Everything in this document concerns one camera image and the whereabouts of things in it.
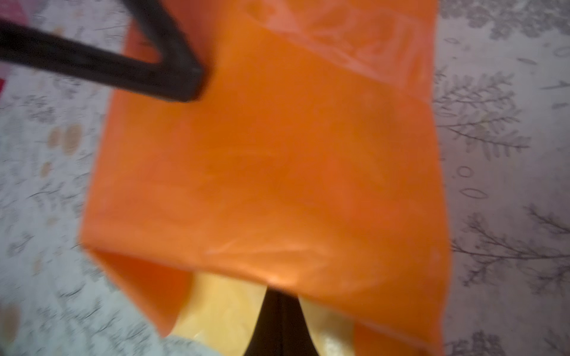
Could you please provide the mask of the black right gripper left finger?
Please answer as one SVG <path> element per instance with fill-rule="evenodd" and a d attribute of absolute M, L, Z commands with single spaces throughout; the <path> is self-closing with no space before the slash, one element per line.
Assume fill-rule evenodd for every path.
<path fill-rule="evenodd" d="M 281 301 L 280 294 L 268 289 L 245 356 L 281 354 Z"/>

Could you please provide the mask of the yellow orange wrapping paper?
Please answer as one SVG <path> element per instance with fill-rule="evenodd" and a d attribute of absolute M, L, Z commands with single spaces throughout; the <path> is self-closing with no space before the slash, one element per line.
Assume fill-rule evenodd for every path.
<path fill-rule="evenodd" d="M 116 91 L 83 250 L 168 335 L 210 272 L 353 319 L 358 355 L 441 355 L 451 254 L 436 1 L 166 1 L 195 102 Z"/>

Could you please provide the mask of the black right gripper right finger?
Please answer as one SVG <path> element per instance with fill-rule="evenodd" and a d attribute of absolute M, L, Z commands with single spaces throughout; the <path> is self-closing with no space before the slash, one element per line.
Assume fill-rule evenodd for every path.
<path fill-rule="evenodd" d="M 319 356 L 310 337 L 299 299 L 281 294 L 280 301 L 281 354 L 285 356 Z"/>

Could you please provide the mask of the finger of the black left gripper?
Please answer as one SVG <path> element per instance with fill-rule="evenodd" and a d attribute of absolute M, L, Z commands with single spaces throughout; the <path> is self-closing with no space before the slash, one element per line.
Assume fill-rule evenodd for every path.
<path fill-rule="evenodd" d="M 123 3 L 160 54 L 144 62 L 1 21 L 1 60 L 174 102 L 197 99 L 205 68 L 161 1 Z"/>

